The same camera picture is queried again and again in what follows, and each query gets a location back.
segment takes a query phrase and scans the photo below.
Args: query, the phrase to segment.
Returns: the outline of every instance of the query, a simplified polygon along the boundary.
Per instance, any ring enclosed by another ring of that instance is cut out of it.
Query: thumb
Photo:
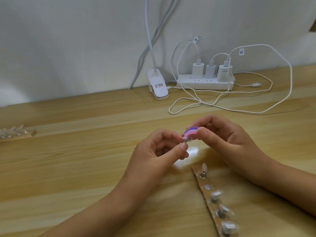
[[[174,148],[172,148],[170,151],[167,153],[161,155],[159,158],[162,161],[162,164],[166,167],[169,168],[172,166],[178,159],[182,158],[186,150],[188,149],[188,144],[186,143],[180,143]]]
[[[205,127],[200,127],[197,130],[197,138],[222,155],[229,155],[231,152],[231,144]]]

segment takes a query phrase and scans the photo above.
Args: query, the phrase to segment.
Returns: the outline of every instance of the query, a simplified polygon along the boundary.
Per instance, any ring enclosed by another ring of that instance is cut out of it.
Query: gray cable
[[[171,10],[171,8],[172,8],[172,6],[173,6],[174,1],[175,1],[175,0],[171,0],[171,3],[170,3],[170,5],[169,5],[167,11],[165,12],[165,14],[164,14],[164,16],[163,16],[163,18],[162,18],[160,24],[158,25],[158,27],[157,27],[157,29],[156,29],[156,31],[155,31],[155,33],[154,33],[152,39],[151,39],[151,43],[153,43],[154,39],[156,38],[156,35],[158,34],[158,31],[159,31],[159,29],[160,29],[160,27],[161,27],[163,21],[165,20],[165,18],[167,17],[168,13],[170,12],[170,10]],[[134,83],[135,83],[135,81],[136,81],[136,79],[137,79],[137,77],[138,77],[138,75],[139,75],[140,62],[142,61],[142,58],[143,58],[143,56],[146,54],[146,52],[148,51],[148,49],[149,49],[149,45],[147,45],[147,47],[145,48],[145,50],[142,52],[142,54],[140,55],[140,57],[139,57],[139,59],[138,59],[137,71],[136,71],[136,74],[135,74],[134,79],[132,80],[132,83],[131,83],[130,86],[129,86],[129,89],[133,87],[133,85],[134,85]]]

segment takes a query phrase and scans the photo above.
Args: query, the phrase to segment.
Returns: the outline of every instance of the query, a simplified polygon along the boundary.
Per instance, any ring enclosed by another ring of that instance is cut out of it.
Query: white wall
[[[169,2],[149,1],[151,34]],[[127,88],[147,45],[144,3],[0,0],[0,106]],[[316,33],[308,33],[316,19],[315,6],[316,0],[176,0],[154,44],[157,66],[165,80],[171,80],[173,49],[195,36],[211,37],[226,51],[267,43],[293,65],[316,63]],[[222,51],[208,40],[199,47],[204,62]],[[187,53],[181,73],[188,73],[196,59],[194,47]],[[245,53],[233,55],[234,71],[284,65],[268,49]],[[148,54],[135,86],[148,84],[150,68]]]

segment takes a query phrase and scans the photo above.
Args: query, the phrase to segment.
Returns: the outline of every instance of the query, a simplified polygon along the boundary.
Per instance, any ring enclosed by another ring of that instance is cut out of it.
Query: white power strip
[[[180,83],[183,86],[190,87],[196,90],[228,90],[227,82],[218,82],[217,77],[213,79],[206,79],[203,75],[202,79],[195,79],[191,74],[188,75],[179,75],[177,87],[181,88]],[[231,77],[229,82],[229,90],[233,89],[235,77]]]

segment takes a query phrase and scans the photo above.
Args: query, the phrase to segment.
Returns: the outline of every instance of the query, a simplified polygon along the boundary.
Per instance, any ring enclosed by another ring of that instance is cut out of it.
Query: hand
[[[199,140],[220,153],[236,172],[260,184],[271,158],[259,149],[240,125],[212,113],[196,119],[188,128],[194,126],[200,127],[197,130]]]
[[[189,156],[188,145],[183,142],[174,131],[151,133],[136,145],[118,188],[141,204],[172,164]]]

